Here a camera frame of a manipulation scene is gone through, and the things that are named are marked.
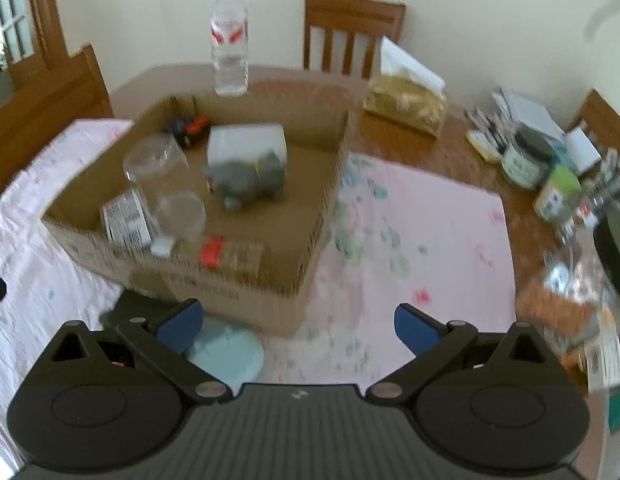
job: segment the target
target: gray stuffed animal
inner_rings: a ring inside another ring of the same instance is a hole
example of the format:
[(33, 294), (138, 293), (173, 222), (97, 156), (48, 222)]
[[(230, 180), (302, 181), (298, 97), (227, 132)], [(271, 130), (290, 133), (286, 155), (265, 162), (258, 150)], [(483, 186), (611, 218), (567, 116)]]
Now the gray stuffed animal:
[(226, 209), (238, 210), (262, 196), (283, 200), (285, 166), (274, 151), (260, 158), (255, 164), (242, 160), (229, 160), (203, 168), (207, 188), (223, 199)]

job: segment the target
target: white wall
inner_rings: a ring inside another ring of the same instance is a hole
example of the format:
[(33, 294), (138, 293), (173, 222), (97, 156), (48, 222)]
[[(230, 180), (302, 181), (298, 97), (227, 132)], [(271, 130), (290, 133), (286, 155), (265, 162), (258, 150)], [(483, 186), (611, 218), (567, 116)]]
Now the white wall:
[[(439, 72), (456, 104), (496, 85), (567, 121), (596, 87), (620, 113), (620, 14), (584, 36), (611, 0), (392, 0), (408, 6), (400, 44)], [(110, 90), (153, 64), (210, 59), (214, 0), (58, 0), (70, 47), (95, 47)], [(303, 0), (246, 0), (250, 61), (301, 66)]]

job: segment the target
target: light blue plate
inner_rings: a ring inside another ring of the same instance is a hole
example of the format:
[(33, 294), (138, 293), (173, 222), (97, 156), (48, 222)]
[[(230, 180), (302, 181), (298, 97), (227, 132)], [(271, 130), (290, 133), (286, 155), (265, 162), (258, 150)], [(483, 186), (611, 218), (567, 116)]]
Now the light blue plate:
[(185, 356), (237, 395), (242, 384), (255, 381), (261, 373), (264, 352), (259, 338), (249, 330), (205, 316), (203, 330)]

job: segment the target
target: floral tablecloth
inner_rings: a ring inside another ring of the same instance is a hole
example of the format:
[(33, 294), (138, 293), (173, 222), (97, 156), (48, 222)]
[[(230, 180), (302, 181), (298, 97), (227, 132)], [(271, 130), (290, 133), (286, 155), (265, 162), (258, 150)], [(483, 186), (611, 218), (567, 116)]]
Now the floral tablecloth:
[[(66, 182), (130, 126), (77, 121), (0, 197), (0, 454), (17, 467), (5, 415), (58, 327), (93, 330), (120, 286), (77, 266), (40, 222)], [(411, 358), (393, 312), (409, 302), (445, 322), (499, 332), (514, 321), (514, 272), (499, 197), (352, 154), (330, 240), (295, 338), (263, 336), (264, 382), (356, 383), (365, 389)]]

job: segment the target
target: table top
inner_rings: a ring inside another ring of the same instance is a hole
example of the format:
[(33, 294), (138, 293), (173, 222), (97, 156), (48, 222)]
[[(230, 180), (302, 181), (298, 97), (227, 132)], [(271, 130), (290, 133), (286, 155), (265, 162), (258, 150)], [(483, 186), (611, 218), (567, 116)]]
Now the table top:
[[(143, 72), (112, 92), (116, 117), (134, 118), (171, 93), (209, 88), (211, 65), (162, 65)], [(361, 110), (367, 82), (356, 77), (273, 67), (250, 67), (250, 92), (298, 95), (318, 104)], [(485, 163), (465, 133), (467, 121), (448, 115), (438, 139), (362, 112), (353, 151), (430, 171), (494, 192), (503, 200), (517, 289), (542, 267), (541, 253), (557, 247), (549, 224), (532, 207), (535, 193), (510, 184), (500, 166)]]

